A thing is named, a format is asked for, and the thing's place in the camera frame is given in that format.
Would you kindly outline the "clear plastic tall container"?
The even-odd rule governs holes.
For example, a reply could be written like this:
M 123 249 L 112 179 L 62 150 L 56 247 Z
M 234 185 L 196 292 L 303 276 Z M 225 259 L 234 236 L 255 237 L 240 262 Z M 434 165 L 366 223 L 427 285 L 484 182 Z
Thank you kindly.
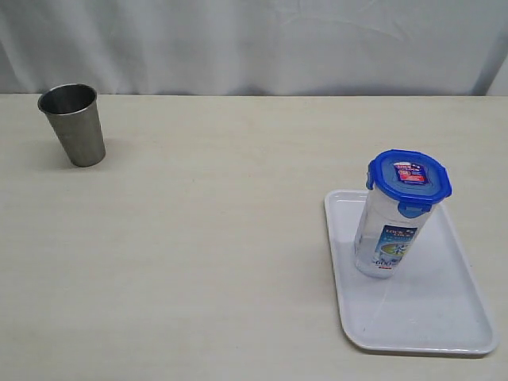
M 370 277 L 391 277 L 434 209 L 369 190 L 354 240 L 356 268 Z

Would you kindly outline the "blue plastic lid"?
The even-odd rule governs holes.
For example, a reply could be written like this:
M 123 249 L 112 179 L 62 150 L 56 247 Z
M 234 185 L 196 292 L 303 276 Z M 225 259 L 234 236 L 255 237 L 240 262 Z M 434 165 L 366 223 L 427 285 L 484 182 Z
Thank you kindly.
M 366 187 L 396 202 L 398 212 L 408 219 L 429 213 L 452 194 L 448 173 L 437 160 L 399 149 L 382 152 L 370 162 Z

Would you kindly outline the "stainless steel cup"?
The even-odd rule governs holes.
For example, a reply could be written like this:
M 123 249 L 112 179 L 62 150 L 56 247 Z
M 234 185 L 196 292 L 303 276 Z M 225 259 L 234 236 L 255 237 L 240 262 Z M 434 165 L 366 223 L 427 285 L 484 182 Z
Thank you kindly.
M 76 167 L 94 166 L 106 156 L 97 98 L 93 87 L 70 83 L 46 91 L 37 102 Z

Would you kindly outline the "white backdrop curtain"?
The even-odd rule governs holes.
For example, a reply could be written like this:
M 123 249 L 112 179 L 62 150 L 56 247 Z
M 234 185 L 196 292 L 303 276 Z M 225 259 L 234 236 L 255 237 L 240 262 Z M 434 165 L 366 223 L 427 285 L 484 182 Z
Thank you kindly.
M 4 1 L 1 90 L 504 95 L 504 1 Z

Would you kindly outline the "white rectangular plastic tray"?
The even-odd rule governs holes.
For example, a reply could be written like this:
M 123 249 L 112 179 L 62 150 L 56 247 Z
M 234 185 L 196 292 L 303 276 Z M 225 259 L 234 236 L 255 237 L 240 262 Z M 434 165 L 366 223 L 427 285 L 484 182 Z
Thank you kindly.
M 367 193 L 333 190 L 324 207 L 341 327 L 374 352 L 484 356 L 500 337 L 445 205 L 426 222 L 388 279 L 354 263 L 354 238 Z

